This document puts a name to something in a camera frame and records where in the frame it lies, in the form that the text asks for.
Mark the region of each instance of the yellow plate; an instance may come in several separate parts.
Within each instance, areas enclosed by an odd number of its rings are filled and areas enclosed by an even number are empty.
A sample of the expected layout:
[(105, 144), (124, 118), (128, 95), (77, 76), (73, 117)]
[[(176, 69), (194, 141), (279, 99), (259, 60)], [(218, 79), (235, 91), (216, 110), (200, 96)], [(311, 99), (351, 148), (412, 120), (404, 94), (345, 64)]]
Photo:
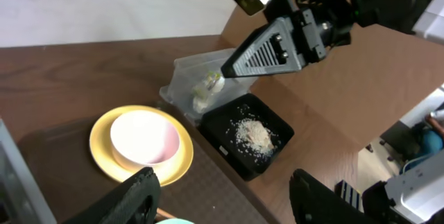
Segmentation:
[(180, 147), (178, 153), (172, 157), (173, 168), (162, 169), (161, 166), (156, 167), (154, 172), (159, 179), (160, 186), (167, 186), (179, 180), (191, 166), (191, 161), (193, 160), (193, 143), (191, 142), (191, 137), (185, 128), (176, 119), (167, 113), (157, 110), (148, 106), (141, 105), (128, 105), (115, 108), (110, 110), (101, 116), (100, 119), (94, 124), (91, 130), (91, 135), (89, 136), (89, 149), (91, 150), (92, 157), (96, 161), (97, 165), (101, 168), (103, 172), (109, 175), (112, 179), (123, 182), (128, 179), (137, 171), (129, 171), (122, 168), (114, 160), (111, 152), (111, 138), (110, 129), (114, 120), (122, 115), (133, 110), (147, 110), (149, 112), (154, 112), (162, 115), (168, 119), (180, 136)]

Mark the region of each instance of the bowl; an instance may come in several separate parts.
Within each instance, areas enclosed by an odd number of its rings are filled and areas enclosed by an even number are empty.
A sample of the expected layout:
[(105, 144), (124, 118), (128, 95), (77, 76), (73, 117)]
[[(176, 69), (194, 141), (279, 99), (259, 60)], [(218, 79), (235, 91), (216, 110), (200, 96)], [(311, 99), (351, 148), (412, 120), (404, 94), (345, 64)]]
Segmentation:
[(164, 166), (180, 146), (178, 131), (162, 115), (134, 110), (117, 117), (111, 125), (112, 155), (125, 169)]
[(159, 224), (193, 224), (191, 221), (186, 221), (178, 218), (171, 218), (158, 222)]

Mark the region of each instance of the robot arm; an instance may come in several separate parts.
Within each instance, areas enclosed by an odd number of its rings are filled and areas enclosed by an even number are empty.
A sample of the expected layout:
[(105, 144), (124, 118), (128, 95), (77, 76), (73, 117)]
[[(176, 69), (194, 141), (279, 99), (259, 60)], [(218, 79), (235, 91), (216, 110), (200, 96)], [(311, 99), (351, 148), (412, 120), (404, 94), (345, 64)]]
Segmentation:
[(424, 223), (444, 208), (444, 152), (384, 185), (391, 208), (412, 223)]
[(227, 78), (300, 71), (351, 44), (354, 23), (379, 24), (444, 44), (444, 0), (235, 0), (249, 15), (263, 11), (256, 29), (222, 66)]

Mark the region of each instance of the cable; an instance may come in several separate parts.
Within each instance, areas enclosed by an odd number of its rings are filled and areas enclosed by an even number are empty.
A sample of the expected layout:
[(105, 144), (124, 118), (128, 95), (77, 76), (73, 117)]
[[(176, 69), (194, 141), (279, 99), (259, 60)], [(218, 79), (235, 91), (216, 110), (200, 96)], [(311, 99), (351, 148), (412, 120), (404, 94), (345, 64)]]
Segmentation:
[(402, 173), (403, 173), (403, 174), (405, 173), (405, 169), (406, 169), (407, 166), (408, 166), (409, 164), (411, 164), (412, 162), (417, 162), (417, 161), (419, 161), (419, 160), (422, 160), (422, 159), (425, 159), (425, 158), (431, 157), (432, 155), (434, 155), (434, 154), (423, 155), (423, 156), (421, 156), (421, 157), (418, 157), (418, 158), (415, 158), (415, 159), (413, 159), (413, 160), (408, 161), (408, 162), (402, 167)]

